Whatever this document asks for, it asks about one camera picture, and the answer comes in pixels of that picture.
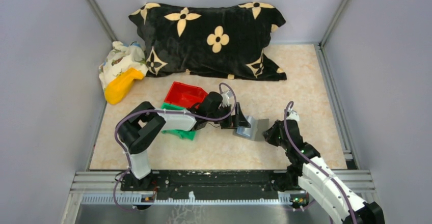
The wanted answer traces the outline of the green plastic bin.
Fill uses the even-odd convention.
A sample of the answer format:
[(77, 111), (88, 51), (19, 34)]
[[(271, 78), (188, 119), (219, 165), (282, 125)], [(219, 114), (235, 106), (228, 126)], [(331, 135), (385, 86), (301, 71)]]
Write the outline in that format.
[[(178, 105), (174, 105), (174, 104), (169, 104), (169, 103), (163, 103), (161, 106), (162, 109), (169, 109), (169, 110), (183, 110), (185, 109), (184, 107), (178, 106)], [(191, 141), (194, 140), (196, 132), (195, 131), (184, 131), (184, 130), (164, 130), (162, 131), (163, 134), (172, 134), (175, 135), (177, 137), (179, 137), (180, 139), (189, 139)]]

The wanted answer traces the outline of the red plastic bin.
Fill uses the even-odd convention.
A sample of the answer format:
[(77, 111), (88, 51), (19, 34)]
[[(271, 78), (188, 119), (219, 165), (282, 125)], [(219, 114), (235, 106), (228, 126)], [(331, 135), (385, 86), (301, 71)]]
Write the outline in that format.
[(164, 99), (164, 103), (190, 108), (200, 103), (208, 93), (201, 87), (174, 81)]

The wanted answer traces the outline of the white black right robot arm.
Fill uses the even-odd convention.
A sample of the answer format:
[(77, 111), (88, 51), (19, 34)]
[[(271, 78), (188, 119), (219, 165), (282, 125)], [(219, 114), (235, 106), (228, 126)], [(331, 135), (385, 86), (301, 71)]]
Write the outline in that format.
[(334, 223), (385, 223), (381, 206), (366, 202), (336, 176), (313, 145), (303, 140), (297, 121), (276, 120), (263, 137), (281, 147), (291, 163), (285, 176), (274, 181), (276, 190), (305, 190)]

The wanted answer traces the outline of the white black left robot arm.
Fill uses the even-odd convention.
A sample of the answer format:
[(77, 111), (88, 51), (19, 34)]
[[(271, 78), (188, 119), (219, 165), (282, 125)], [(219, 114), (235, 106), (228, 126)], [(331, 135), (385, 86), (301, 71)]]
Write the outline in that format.
[(230, 102), (234, 97), (232, 92), (210, 92), (201, 102), (182, 110), (156, 108), (145, 101), (122, 119), (115, 127), (115, 140), (125, 150), (134, 186), (147, 190), (153, 183), (147, 149), (160, 132), (197, 131), (208, 122), (222, 129), (250, 128), (239, 102)]

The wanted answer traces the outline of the black floral pillow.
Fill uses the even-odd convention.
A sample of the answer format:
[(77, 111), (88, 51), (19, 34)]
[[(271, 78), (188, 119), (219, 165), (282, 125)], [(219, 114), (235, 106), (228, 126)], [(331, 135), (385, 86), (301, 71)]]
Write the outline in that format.
[(285, 24), (271, 4), (194, 8), (146, 3), (129, 15), (145, 43), (151, 77), (187, 73), (211, 78), (283, 81), (286, 73), (264, 50)]

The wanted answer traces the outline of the yellow and white cloth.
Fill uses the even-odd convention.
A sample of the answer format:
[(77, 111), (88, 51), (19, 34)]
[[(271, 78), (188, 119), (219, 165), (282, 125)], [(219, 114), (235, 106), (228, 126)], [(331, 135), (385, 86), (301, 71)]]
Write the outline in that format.
[(99, 65), (99, 80), (104, 97), (109, 104), (122, 101), (136, 80), (143, 79), (148, 68), (145, 54), (138, 42), (126, 45), (120, 41), (112, 43), (112, 50)]

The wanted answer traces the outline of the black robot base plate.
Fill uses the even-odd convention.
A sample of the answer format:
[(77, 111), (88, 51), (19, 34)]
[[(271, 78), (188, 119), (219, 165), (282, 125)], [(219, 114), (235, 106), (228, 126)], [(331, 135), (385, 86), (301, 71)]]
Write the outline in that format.
[(152, 170), (139, 180), (132, 173), (115, 179), (122, 191), (148, 191), (143, 202), (206, 201), (247, 202), (277, 201), (294, 210), (313, 204), (308, 193), (301, 189), (278, 191), (275, 180), (284, 177), (286, 170)]

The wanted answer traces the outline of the aluminium frame rail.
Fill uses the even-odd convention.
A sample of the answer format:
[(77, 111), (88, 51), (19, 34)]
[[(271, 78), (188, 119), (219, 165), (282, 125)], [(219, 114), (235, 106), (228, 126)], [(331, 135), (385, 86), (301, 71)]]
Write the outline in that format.
[(120, 205), (291, 205), (313, 198), (301, 189), (276, 190), (284, 171), (155, 171), (147, 187), (116, 181), (120, 171), (77, 172), (70, 192), (83, 203)]

